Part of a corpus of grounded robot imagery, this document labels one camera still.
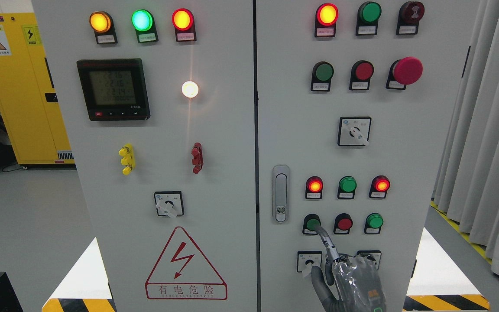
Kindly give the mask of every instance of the digital power meter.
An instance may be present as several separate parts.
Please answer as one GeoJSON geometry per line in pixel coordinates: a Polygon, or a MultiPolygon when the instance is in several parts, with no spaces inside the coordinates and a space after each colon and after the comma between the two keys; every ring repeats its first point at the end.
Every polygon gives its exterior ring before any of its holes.
{"type": "Polygon", "coordinates": [[[141,59],[83,59],[77,67],[91,121],[150,117],[141,59]]]}

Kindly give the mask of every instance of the robotic hand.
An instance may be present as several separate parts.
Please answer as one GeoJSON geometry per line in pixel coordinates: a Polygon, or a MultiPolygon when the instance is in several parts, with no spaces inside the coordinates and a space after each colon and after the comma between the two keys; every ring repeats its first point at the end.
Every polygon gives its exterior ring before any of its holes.
{"type": "Polygon", "coordinates": [[[386,300],[374,258],[371,255],[350,256],[338,253],[327,231],[316,226],[327,249],[325,264],[327,283],[336,285],[339,300],[325,284],[323,271],[318,266],[311,268],[313,288],[326,312],[384,312],[386,300]]]}

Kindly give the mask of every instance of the yellow cabinet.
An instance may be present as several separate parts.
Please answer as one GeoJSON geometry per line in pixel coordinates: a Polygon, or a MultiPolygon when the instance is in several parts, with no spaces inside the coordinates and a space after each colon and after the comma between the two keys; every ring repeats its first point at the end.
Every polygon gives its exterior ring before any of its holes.
{"type": "Polygon", "coordinates": [[[0,111],[19,164],[74,163],[33,13],[0,14],[0,111]]]}

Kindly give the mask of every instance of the white indicator light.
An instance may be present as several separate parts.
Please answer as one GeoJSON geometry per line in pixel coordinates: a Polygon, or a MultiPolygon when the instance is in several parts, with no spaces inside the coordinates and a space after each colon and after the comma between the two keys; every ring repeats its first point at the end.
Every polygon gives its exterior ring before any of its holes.
{"type": "Polygon", "coordinates": [[[182,94],[187,98],[194,98],[199,91],[200,88],[193,81],[186,81],[182,84],[182,94]]]}

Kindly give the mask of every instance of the yellow terminal connector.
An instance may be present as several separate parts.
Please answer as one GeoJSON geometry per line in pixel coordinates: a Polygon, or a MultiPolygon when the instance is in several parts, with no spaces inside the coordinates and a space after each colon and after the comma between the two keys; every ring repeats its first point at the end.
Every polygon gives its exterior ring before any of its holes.
{"type": "Polygon", "coordinates": [[[125,166],[123,168],[123,175],[129,175],[134,168],[136,168],[136,160],[134,159],[134,148],[132,144],[126,144],[119,150],[119,155],[122,156],[120,160],[121,165],[125,166]]]}

